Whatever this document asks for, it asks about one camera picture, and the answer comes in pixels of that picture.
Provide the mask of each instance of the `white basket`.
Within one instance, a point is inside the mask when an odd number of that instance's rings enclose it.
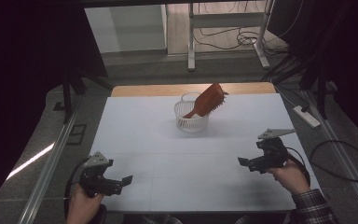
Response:
[[[188,114],[194,108],[195,101],[186,101],[183,99],[186,95],[191,93],[199,94],[198,92],[186,93],[182,95],[181,100],[175,104],[176,126],[185,133],[198,133],[206,128],[209,115],[195,119],[183,118],[184,115]]]

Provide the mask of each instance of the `human hand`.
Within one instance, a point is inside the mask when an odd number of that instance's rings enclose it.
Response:
[[[89,223],[97,214],[103,196],[103,194],[97,194],[95,197],[91,198],[82,187],[77,185],[71,196],[66,223]]]
[[[310,191],[310,186],[304,174],[298,165],[291,160],[287,160],[282,168],[269,168],[266,171],[274,175],[275,179],[292,194]]]

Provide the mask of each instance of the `power strip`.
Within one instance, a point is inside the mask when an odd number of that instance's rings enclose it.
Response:
[[[310,113],[306,112],[302,112],[301,111],[301,106],[298,105],[295,108],[293,108],[293,110],[296,112],[296,114],[298,114],[303,120],[305,120],[311,128],[316,128],[319,125],[321,125],[321,123],[314,118]]]

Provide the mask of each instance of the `sleeve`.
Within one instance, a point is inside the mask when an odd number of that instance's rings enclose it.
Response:
[[[324,196],[318,189],[293,195],[296,204],[296,219],[301,224],[338,224]]]

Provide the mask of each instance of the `white tabletop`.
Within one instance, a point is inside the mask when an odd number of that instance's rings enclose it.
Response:
[[[104,197],[118,212],[246,212],[295,208],[290,193],[270,174],[250,172],[238,157],[263,155],[255,142],[270,129],[293,129],[279,94],[229,95],[200,133],[176,127],[178,96],[107,99],[90,155],[114,160],[104,176],[133,175],[120,195]],[[282,136],[300,152],[319,184],[296,133]]]

